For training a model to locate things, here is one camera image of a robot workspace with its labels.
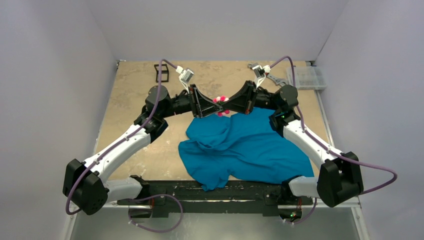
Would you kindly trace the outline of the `blue t-shirt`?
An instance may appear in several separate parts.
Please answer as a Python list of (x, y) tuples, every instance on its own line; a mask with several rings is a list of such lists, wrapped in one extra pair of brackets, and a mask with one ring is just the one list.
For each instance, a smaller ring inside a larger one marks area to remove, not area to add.
[(272, 110), (255, 108), (245, 115), (209, 115), (192, 120), (179, 156), (188, 174), (204, 191), (223, 188), (233, 176), (242, 181), (280, 184), (294, 177), (313, 177), (307, 155), (272, 130)]

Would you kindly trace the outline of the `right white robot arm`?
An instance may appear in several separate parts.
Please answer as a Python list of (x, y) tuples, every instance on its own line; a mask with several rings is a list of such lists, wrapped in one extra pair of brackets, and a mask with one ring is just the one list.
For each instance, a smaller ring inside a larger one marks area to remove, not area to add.
[(321, 199), (335, 207), (364, 191), (358, 157), (333, 148), (304, 123), (298, 106), (298, 90), (284, 85), (275, 93), (246, 81), (242, 89), (230, 98), (215, 99), (225, 112), (250, 114), (254, 107), (274, 110), (269, 123), (276, 133), (298, 147), (319, 168), (318, 177), (296, 175), (281, 183), (280, 196), (288, 204), (300, 197)]

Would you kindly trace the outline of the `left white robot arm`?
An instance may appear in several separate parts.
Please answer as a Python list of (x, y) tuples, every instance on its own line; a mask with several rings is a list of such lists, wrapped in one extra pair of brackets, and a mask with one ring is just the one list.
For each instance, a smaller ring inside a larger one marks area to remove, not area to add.
[(146, 203), (148, 185), (140, 176), (110, 180), (112, 173), (165, 131), (167, 117), (187, 112), (193, 112), (195, 117), (221, 113), (228, 100), (225, 96), (208, 98), (193, 84), (174, 97), (162, 85), (152, 87), (141, 114), (120, 137), (97, 154), (67, 164), (62, 189), (66, 213), (74, 215), (82, 211), (92, 215), (104, 204), (120, 200), (132, 200), (138, 205)]

